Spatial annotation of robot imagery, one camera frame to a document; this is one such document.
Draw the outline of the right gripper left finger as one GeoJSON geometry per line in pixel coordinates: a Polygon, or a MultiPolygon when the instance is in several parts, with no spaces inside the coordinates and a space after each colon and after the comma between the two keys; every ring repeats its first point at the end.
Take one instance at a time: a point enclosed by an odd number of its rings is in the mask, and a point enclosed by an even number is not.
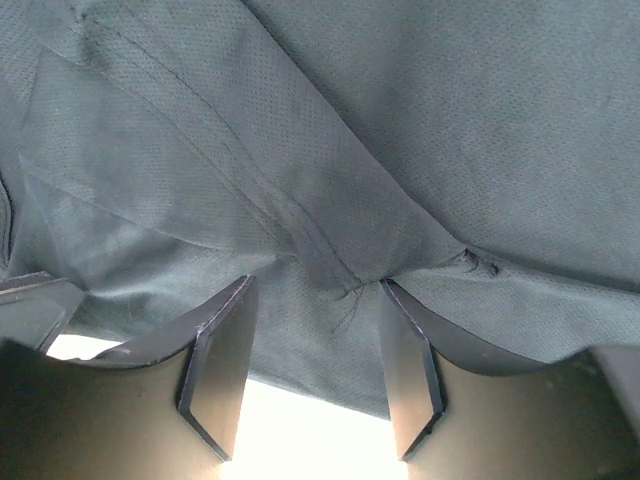
{"type": "Polygon", "coordinates": [[[255,278],[91,359],[49,356],[81,297],[42,274],[3,285],[2,477],[219,478],[248,376],[255,278]]]}

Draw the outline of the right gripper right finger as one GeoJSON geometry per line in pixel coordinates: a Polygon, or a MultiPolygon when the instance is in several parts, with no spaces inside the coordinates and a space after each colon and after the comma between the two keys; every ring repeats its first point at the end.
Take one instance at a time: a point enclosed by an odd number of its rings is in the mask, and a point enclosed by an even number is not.
{"type": "Polygon", "coordinates": [[[546,364],[493,345],[397,283],[378,324],[396,452],[413,479],[635,479],[639,350],[546,364]]]}

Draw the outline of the black t shirt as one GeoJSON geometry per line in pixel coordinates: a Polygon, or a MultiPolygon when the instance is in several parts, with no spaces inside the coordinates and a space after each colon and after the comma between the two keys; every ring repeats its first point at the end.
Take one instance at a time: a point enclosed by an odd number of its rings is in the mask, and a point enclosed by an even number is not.
{"type": "Polygon", "coordinates": [[[242,275],[251,374],[385,416],[391,278],[516,353],[639,340],[635,1],[5,1],[1,272],[123,342],[242,275]]]}

